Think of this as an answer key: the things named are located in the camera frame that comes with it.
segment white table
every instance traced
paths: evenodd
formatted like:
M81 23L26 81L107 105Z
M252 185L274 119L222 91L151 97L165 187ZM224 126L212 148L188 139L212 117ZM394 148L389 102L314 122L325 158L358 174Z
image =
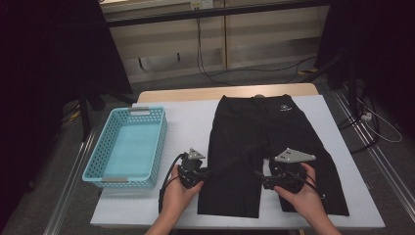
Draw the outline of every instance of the white table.
M342 181L350 216L330 215L334 224L341 229L385 227L323 97L295 96L293 99L305 112L326 150L331 154ZM159 190L174 158L183 152L188 152L191 147L202 154L208 153L208 138L217 102L216 99L141 103L140 106L163 105L168 123L156 188L104 189L91 224L105 227L149 227L158 216ZM197 201L198 197L195 197L177 222L176 228L301 229L309 227L299 214L282 212L278 196L271 190L262 189L259 218L199 215Z

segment metal rail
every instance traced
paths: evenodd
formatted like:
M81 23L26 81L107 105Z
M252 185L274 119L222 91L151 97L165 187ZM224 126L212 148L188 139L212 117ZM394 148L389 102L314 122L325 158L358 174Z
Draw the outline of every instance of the metal rail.
M239 7L223 7L223 8L213 8L213 9L204 9L199 11L186 11L178 13L168 13L152 16L140 16L140 17L131 17L131 18L118 18L118 19L109 19L106 22L102 23L68 23L58 25L57 29L69 29L69 28L79 28L79 27L119 27L119 26L129 26L137 24L152 24L152 23L162 23L162 22L172 22L172 21L183 21L191 20L197 18L211 18L211 17L222 17L222 16L232 16L232 15L241 15L248 13L259 13L259 12L272 12L272 11L281 11L281 10L290 10L290 9L299 9L299 8L309 8L309 7L320 7L327 6L332 3L333 0L295 0L295 1L284 1L278 3L268 3L268 4L259 4L259 5L250 5L250 6L239 6Z

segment basket handle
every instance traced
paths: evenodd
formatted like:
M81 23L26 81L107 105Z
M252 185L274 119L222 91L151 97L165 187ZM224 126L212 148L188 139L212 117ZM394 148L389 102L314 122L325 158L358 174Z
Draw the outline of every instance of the basket handle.
M125 183L128 182L128 178L102 178L101 182L103 183Z
M150 108L149 107L131 107L128 108L128 111L131 115L134 116L141 116L141 115L149 115L150 114Z

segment blue plastic basket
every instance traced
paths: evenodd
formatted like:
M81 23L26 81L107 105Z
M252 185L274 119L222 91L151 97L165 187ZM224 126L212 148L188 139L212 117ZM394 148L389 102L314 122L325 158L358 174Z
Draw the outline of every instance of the blue plastic basket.
M154 188L166 130L163 107L112 110L82 179L102 188Z

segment black handheld controller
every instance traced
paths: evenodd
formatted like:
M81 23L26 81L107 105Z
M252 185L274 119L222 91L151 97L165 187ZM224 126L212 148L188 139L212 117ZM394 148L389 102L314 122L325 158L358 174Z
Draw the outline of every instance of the black handheld controller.
M178 168L179 178L183 186L187 189L194 187L200 181L208 181L213 171L207 167L201 167L205 156L194 149L190 149L189 154L185 154L182 163Z
M270 176L264 176L258 171L255 173L261 178L264 189L273 190L275 186L280 186L292 193L297 193L306 179L306 172L300 163L314 160L316 157L313 155L287 149L277 157L270 159Z
M272 161L269 165L272 176L260 176L264 189L274 190L275 186L280 186L292 193L301 190L304 185L305 170L300 164L281 164Z

